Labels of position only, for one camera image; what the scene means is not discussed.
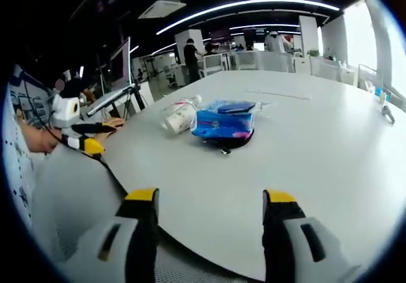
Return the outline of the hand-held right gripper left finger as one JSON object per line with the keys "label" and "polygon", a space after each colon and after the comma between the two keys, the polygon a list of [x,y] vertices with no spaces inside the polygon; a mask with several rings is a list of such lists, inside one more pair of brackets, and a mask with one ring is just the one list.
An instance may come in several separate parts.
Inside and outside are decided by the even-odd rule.
{"label": "hand-held right gripper left finger", "polygon": [[71,282],[155,282],[159,189],[125,196],[116,214],[87,230],[68,259]]}

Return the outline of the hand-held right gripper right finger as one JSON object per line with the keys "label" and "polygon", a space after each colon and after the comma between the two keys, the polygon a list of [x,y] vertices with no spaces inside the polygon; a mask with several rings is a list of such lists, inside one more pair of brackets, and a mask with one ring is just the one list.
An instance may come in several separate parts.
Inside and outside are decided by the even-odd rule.
{"label": "hand-held right gripper right finger", "polygon": [[263,191],[266,282],[354,282],[361,272],[339,239],[287,192]]}

